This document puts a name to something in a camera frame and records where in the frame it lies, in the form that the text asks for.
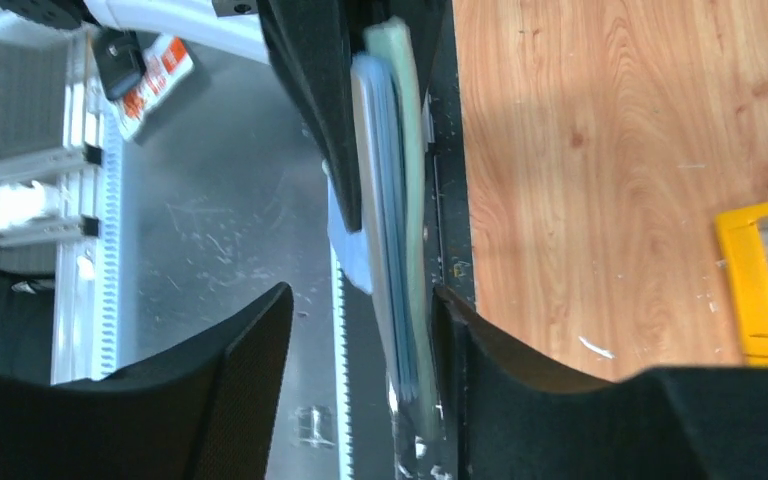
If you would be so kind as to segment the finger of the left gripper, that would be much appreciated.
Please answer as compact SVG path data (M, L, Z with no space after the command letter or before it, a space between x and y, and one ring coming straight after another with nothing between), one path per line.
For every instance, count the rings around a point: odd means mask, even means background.
M321 150L346 229L362 225L362 197L345 5L332 0L257 3L270 62Z
M388 0L384 2L388 17L398 17L407 25L416 64L418 85L426 93L440 42L449 0Z

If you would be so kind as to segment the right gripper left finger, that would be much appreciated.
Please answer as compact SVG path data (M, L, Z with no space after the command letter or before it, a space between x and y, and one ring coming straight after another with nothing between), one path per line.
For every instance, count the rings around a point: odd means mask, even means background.
M262 479L293 321L280 282L108 377L0 375L0 479Z

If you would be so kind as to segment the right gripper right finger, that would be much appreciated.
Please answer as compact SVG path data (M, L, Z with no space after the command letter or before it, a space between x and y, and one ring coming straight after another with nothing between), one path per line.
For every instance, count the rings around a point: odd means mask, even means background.
M610 382L432 296L459 479L768 479L768 368L658 367Z

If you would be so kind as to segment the green leather card holder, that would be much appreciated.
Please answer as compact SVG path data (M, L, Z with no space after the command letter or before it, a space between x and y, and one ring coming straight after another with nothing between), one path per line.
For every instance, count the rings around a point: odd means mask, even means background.
M407 25L368 27L350 75L371 298L388 379L415 431L441 436L424 267L422 99Z

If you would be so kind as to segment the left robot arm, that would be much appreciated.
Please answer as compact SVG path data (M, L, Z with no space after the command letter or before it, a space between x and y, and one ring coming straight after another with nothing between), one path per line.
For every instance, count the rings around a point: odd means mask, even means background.
M362 224L350 67L366 50L364 31L398 18L410 34L424 93L439 45L447 1L1 1L38 24L76 30L84 24L170 34L249 58L262 41L269 63L295 103L328 165L346 229Z

